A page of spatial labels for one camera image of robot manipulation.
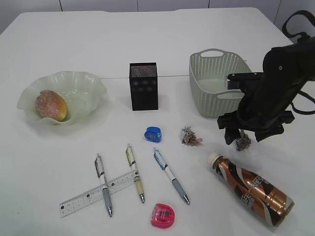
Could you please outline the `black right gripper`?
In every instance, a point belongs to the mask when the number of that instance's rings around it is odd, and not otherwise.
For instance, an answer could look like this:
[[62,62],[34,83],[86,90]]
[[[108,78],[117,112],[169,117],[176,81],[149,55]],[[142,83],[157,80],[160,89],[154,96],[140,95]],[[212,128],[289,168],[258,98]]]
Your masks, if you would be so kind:
[[257,142],[284,133],[283,124],[294,121],[287,107],[295,98],[295,91],[246,91],[238,108],[218,117],[219,129],[225,129],[225,142],[232,144],[240,138],[240,129],[255,133]]

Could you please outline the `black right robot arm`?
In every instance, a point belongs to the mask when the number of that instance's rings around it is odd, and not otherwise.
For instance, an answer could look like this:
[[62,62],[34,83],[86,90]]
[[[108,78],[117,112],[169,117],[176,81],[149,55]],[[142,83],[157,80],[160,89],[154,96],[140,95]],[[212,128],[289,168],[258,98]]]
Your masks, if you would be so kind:
[[234,73],[226,78],[228,90],[244,93],[236,111],[218,117],[230,145],[241,138],[241,130],[252,131],[258,142],[284,132],[283,124],[294,121],[287,107],[308,81],[315,79],[315,39],[272,48],[264,57],[263,71]]

